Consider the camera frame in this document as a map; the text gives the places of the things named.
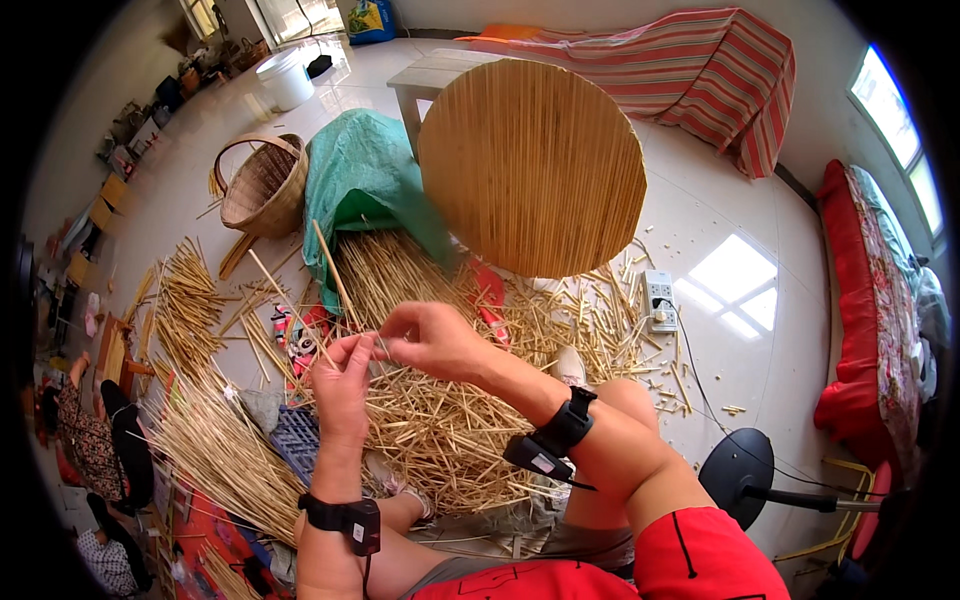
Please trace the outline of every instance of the red striped blanket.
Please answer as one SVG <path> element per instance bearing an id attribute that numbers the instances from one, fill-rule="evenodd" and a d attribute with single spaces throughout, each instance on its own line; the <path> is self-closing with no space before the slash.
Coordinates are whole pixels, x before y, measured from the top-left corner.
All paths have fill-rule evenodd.
<path id="1" fill-rule="evenodd" d="M 773 175 L 793 103 L 793 44 L 743 9 L 673 12 L 617 34 L 491 25 L 462 39 L 472 50 L 562 66 L 628 115 L 679 125 L 734 155 L 751 178 Z"/>

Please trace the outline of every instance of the green tarp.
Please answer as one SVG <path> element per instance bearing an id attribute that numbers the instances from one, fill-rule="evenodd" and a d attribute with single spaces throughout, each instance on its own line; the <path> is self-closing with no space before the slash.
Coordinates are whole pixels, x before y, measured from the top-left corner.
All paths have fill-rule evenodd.
<path id="1" fill-rule="evenodd" d="M 328 311 L 343 314 L 313 219 L 331 253 L 338 230 L 405 228 L 442 268 L 452 268 L 449 234 L 423 195 L 420 166 L 403 123 L 367 108 L 347 110 L 313 136 L 307 152 L 303 262 L 321 283 L 321 299 Z"/>

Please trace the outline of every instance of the shoe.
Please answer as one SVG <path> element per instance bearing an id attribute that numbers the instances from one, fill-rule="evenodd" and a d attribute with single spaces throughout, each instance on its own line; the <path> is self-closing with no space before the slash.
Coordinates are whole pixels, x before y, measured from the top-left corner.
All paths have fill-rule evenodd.
<path id="1" fill-rule="evenodd" d="M 390 496 L 409 493 L 423 505 L 420 518 L 430 518 L 433 515 L 433 505 L 430 500 L 427 499 L 423 492 L 407 483 L 401 475 L 390 469 L 387 465 L 387 457 L 383 452 L 368 451 L 366 456 L 364 456 L 364 463 L 366 463 L 367 468 L 370 470 L 370 475 L 373 476 L 373 479 L 380 484 L 380 487 L 382 487 L 386 493 Z"/>
<path id="2" fill-rule="evenodd" d="M 573 346 L 564 346 L 554 354 L 557 362 L 550 367 L 550 375 L 560 379 L 566 385 L 575 385 L 578 388 L 588 389 L 587 368 L 580 358 L 580 352 Z"/>

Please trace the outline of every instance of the electrical outlet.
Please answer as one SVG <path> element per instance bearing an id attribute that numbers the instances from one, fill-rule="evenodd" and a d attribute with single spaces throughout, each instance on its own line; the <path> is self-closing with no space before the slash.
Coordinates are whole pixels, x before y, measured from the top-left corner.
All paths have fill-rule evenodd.
<path id="1" fill-rule="evenodd" d="M 676 302 L 673 300 L 673 279 L 666 271 L 657 271 L 656 269 L 647 269 L 643 272 L 643 292 L 646 297 L 647 314 L 655 315 L 662 311 L 665 315 L 663 321 L 657 321 L 656 318 L 647 322 L 650 331 L 654 333 L 670 333 L 677 330 L 677 310 L 674 308 Z M 654 307 L 654 300 L 660 301 Z"/>

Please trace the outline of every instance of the red shirt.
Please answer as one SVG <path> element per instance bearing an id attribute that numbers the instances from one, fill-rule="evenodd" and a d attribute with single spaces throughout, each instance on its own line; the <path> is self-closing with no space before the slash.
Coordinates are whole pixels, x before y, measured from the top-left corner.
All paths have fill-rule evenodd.
<path id="1" fill-rule="evenodd" d="M 736 521 L 714 508 L 664 515 L 636 540 L 636 587 L 592 564 L 527 561 L 432 584 L 411 600 L 789 599 L 780 574 Z"/>

